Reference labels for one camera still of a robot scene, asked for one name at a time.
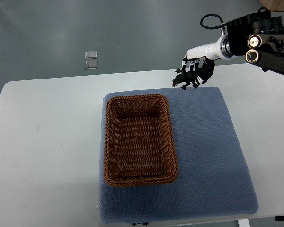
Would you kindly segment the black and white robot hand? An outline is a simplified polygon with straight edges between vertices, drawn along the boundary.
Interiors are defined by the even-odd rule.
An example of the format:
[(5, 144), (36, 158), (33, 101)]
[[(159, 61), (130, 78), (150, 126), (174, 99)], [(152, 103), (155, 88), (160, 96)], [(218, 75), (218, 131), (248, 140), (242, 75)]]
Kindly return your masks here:
[(195, 47), (186, 52), (181, 68), (175, 69), (175, 72), (186, 72), (186, 65), (189, 63), (189, 75), (192, 78), (192, 82), (188, 81), (185, 86), (182, 86), (182, 89), (185, 90), (190, 84), (193, 85), (193, 88), (198, 88), (199, 85), (206, 83), (213, 75), (215, 67), (214, 60), (223, 57), (221, 47), (225, 37), (223, 35), (215, 43)]

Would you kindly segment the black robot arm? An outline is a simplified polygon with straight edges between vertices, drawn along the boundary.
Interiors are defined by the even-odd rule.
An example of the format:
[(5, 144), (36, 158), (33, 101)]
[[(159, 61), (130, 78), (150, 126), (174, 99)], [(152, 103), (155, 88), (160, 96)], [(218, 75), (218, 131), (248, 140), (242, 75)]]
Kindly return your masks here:
[(226, 22), (229, 49), (234, 56), (244, 56), (249, 64), (264, 72), (284, 75), (284, 26), (281, 16), (271, 16), (261, 7), (258, 12)]

